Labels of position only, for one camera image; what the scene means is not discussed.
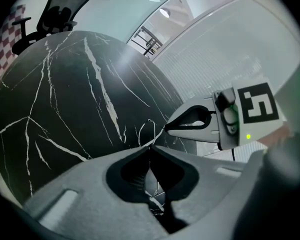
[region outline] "checkered wall pattern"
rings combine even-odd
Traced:
[[[12,7],[10,15],[5,19],[0,29],[0,80],[9,65],[17,57],[11,49],[21,39],[21,28],[20,25],[12,26],[12,23],[23,18],[25,10],[25,5]]]

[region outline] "wire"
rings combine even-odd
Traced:
[[[148,122],[152,122],[153,123],[153,135],[154,135],[154,138],[153,138],[153,142],[152,142],[152,144],[150,145],[151,147],[155,144],[155,142],[156,142],[156,126],[157,127],[159,127],[159,128],[161,128],[161,129],[165,129],[164,127],[162,127],[161,125],[159,125],[159,124],[157,124],[156,122],[154,122],[153,120],[151,120],[151,119],[148,119],[142,126],[141,126],[141,128],[140,128],[140,130],[139,130],[139,136],[138,136],[138,141],[139,141],[139,146],[141,146],[141,144],[140,144],[140,135],[141,135],[141,130],[143,129],[143,127],[148,123]]]
[[[236,161],[235,150],[233,148],[231,148],[231,153],[232,153],[232,159],[233,159],[233,161]]]

